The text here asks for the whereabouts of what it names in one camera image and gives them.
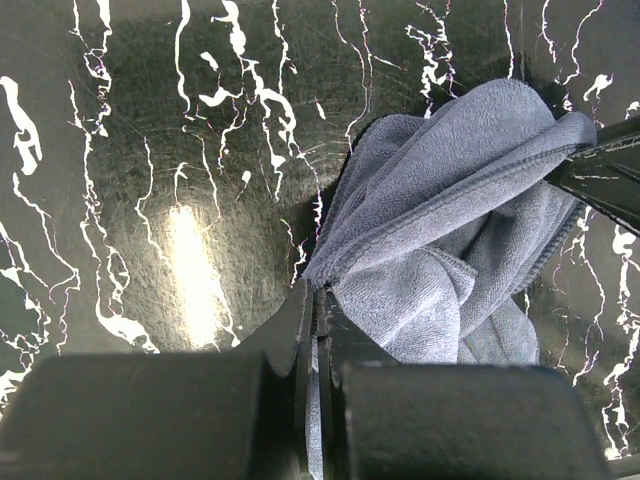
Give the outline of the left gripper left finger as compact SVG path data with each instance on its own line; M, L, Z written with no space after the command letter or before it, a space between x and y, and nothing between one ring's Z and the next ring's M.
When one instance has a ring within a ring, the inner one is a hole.
M309 479L308 440L314 289L299 280L279 310L235 348L263 358L252 476Z

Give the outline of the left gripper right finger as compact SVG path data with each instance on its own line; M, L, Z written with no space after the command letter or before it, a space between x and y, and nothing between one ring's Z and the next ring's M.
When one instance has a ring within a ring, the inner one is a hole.
M349 479L346 375L353 366L394 365L395 359L347 317L329 288L317 296L317 345L323 475Z

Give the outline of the dark grey-blue towel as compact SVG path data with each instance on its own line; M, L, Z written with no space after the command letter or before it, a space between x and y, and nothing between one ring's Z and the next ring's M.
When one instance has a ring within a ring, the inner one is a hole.
M430 118L389 115L366 130L304 276L393 363L342 369L347 442L335 454L312 392L313 478L338 461L358 479L608 476L514 301L582 211L547 174L595 141L589 117L555 117L508 79Z

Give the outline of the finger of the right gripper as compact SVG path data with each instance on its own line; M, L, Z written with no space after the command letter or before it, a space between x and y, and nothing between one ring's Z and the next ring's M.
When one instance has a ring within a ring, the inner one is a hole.
M639 118L601 129L597 144L568 156L545 181L639 234Z

